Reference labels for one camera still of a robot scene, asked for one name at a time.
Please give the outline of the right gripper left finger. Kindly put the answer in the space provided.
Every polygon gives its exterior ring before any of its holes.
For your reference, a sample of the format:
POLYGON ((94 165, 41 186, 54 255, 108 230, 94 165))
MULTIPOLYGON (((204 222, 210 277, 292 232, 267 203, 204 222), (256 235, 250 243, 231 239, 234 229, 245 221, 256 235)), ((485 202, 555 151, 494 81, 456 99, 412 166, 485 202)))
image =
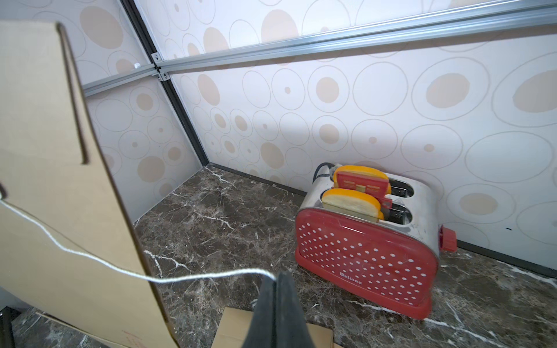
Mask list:
POLYGON ((243 348, 276 346, 276 281, 263 280, 243 348))

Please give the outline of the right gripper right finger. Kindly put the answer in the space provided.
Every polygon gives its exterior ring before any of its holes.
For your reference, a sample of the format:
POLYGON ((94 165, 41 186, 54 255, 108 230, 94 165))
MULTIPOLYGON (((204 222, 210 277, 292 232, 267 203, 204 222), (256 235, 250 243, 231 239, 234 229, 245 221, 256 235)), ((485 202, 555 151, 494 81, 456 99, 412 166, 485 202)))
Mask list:
POLYGON ((276 346, 315 347, 290 273, 280 273, 276 283, 276 346))

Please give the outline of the brown file envelope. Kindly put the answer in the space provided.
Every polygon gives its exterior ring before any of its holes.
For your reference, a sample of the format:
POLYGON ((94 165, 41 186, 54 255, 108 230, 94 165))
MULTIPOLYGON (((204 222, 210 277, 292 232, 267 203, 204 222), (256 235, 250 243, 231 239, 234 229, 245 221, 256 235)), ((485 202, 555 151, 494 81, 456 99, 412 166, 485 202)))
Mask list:
MULTIPOLYGON (((314 347, 340 347, 334 343, 331 329, 307 323, 307 331, 314 347)), ((211 347, 243 347, 246 342, 262 343, 255 347, 275 347, 279 336, 273 316, 255 316, 247 310, 226 307, 211 347)))
POLYGON ((1 286, 111 347, 175 347, 59 23, 1 22, 1 286))

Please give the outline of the red polka dot toaster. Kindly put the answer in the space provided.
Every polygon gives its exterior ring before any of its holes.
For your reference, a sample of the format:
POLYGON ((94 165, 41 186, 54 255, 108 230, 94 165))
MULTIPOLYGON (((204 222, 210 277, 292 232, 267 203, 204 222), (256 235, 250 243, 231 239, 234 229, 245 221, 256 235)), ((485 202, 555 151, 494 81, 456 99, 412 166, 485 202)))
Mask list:
POLYGON ((335 189, 340 164, 324 162, 295 217, 297 263, 366 300, 402 315, 424 319, 432 311, 432 288, 440 252, 457 249, 455 231, 437 218, 437 195, 420 181, 385 173, 392 193, 375 197, 384 220, 370 222, 323 207, 335 189))

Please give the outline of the front yellow toast slice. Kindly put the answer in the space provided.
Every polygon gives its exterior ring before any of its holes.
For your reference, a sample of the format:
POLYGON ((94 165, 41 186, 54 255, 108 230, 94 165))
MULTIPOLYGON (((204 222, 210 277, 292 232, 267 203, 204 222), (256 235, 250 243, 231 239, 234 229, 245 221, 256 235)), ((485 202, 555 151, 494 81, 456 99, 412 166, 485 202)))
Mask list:
POLYGON ((379 201, 368 194, 345 188, 331 188, 321 196, 325 209, 350 215, 362 220, 377 222, 384 220, 379 201))

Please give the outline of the yellow toast slice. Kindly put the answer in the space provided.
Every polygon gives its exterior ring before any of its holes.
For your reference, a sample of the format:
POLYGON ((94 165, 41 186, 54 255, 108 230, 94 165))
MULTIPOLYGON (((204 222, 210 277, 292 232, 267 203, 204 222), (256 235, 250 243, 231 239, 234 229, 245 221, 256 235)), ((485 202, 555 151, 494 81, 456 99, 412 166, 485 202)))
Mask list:
POLYGON ((333 175, 336 189, 352 189, 383 197, 392 193, 388 176, 374 168, 360 165, 343 165, 333 175))
POLYGON ((350 215, 362 220, 377 222, 384 220, 379 201, 368 194, 345 188, 331 188, 321 196, 325 209, 350 215))

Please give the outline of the rear yellow toast slice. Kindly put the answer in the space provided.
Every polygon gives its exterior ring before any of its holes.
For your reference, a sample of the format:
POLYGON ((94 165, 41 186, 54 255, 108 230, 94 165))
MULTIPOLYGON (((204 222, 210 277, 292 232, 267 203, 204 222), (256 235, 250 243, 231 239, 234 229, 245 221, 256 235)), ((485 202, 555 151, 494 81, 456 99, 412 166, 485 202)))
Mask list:
POLYGON ((333 175, 336 189, 352 189, 383 197, 392 193, 388 176, 374 168, 360 165, 343 165, 333 175))

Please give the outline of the left aluminium rail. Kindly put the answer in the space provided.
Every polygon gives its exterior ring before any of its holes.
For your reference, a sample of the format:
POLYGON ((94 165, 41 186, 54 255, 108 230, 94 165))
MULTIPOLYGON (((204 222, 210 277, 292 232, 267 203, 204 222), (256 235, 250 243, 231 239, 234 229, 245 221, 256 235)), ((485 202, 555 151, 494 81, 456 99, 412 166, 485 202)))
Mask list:
POLYGON ((108 91, 110 89, 119 87, 121 85, 130 84, 134 81, 141 80, 149 76, 158 74, 157 66, 155 64, 141 66, 132 70, 131 72, 112 75, 107 78, 100 79, 88 84, 83 85, 83 92, 85 97, 91 97, 96 94, 108 91))

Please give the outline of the aluminium rail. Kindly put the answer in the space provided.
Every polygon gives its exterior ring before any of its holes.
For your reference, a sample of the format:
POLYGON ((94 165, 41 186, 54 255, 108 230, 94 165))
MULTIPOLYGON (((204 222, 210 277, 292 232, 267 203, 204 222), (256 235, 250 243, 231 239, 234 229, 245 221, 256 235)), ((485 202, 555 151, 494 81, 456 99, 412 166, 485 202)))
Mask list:
POLYGON ((108 91, 110 89, 119 87, 121 85, 130 84, 134 81, 141 80, 149 76, 158 74, 157 66, 155 64, 141 66, 132 70, 131 72, 112 75, 107 78, 100 79, 88 84, 83 85, 83 92, 85 97, 91 97, 96 94, 108 91))
POLYGON ((159 63, 172 73, 556 24, 555 1, 496 1, 159 63))

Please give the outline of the back aluminium rail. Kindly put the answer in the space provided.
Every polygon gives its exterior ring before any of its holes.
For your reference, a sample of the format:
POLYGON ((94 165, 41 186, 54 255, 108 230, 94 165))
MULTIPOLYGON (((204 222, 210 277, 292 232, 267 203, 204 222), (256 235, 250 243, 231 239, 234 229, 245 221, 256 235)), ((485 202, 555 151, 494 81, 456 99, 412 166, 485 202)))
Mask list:
POLYGON ((555 1, 496 1, 159 63, 172 73, 556 24, 555 1))

